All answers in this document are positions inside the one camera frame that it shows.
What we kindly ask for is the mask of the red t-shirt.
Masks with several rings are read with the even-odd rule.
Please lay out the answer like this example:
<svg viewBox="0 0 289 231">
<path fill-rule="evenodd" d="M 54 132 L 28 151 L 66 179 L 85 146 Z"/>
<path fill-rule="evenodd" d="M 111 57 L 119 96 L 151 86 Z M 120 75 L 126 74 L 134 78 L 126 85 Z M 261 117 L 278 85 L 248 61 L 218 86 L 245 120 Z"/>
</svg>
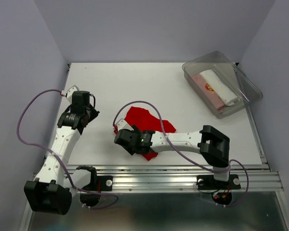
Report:
<svg viewBox="0 0 289 231">
<path fill-rule="evenodd" d="M 130 107 L 124 120 L 130 125 L 135 125 L 140 131 L 154 130 L 162 132 L 160 119 L 154 117 L 150 112 L 141 107 Z M 176 128 L 168 121 L 162 120 L 166 133 L 175 133 Z M 147 161 L 158 156 L 158 153 L 143 154 L 143 158 Z"/>
</svg>

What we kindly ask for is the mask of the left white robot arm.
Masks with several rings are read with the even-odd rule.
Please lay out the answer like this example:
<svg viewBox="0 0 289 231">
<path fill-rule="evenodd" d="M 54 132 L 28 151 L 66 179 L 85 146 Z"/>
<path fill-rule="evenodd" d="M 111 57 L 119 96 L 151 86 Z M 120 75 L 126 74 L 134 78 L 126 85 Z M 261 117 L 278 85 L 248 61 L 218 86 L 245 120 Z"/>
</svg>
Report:
<svg viewBox="0 0 289 231">
<path fill-rule="evenodd" d="M 72 87 L 64 96 L 70 105 L 58 120 L 53 144 L 46 149 L 46 160 L 34 180 L 24 186 L 26 198 L 35 212 L 65 215 L 79 189 L 91 190 L 98 184 L 94 167 L 79 166 L 74 174 L 66 174 L 71 153 L 84 128 L 99 114 L 90 103 L 93 95 Z"/>
</svg>

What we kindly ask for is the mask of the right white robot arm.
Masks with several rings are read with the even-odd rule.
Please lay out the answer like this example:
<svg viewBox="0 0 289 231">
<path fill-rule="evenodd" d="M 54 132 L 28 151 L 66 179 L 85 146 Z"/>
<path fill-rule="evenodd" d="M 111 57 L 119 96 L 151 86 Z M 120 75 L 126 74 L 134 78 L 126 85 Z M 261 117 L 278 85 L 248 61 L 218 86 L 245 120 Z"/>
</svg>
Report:
<svg viewBox="0 0 289 231">
<path fill-rule="evenodd" d="M 213 167 L 213 185 L 222 188 L 229 183 L 230 139 L 212 126 L 204 125 L 202 130 L 188 133 L 163 133 L 140 131 L 136 126 L 118 130 L 114 143 L 129 154 L 162 153 L 179 151 L 197 153 Z"/>
</svg>

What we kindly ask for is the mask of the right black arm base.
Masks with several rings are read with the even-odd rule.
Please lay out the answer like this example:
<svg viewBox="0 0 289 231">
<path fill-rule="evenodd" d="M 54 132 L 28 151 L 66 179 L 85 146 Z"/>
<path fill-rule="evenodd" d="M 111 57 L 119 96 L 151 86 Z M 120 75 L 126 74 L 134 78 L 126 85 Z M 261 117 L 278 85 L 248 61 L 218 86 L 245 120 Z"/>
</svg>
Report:
<svg viewBox="0 0 289 231">
<path fill-rule="evenodd" d="M 196 185 L 201 191 L 239 190 L 240 180 L 237 174 L 230 174 L 228 181 L 216 180 L 213 175 L 197 176 Z"/>
</svg>

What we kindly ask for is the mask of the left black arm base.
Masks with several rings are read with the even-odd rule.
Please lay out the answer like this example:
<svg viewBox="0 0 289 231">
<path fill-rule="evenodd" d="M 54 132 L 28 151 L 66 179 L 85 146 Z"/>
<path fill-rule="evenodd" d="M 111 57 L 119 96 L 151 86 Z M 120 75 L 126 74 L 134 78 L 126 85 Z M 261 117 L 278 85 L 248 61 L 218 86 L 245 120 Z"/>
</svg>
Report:
<svg viewBox="0 0 289 231">
<path fill-rule="evenodd" d="M 92 166 L 78 166 L 71 174 L 73 183 L 87 191 L 110 192 L 113 187 L 113 177 L 110 175 L 98 175 L 96 168 Z"/>
</svg>

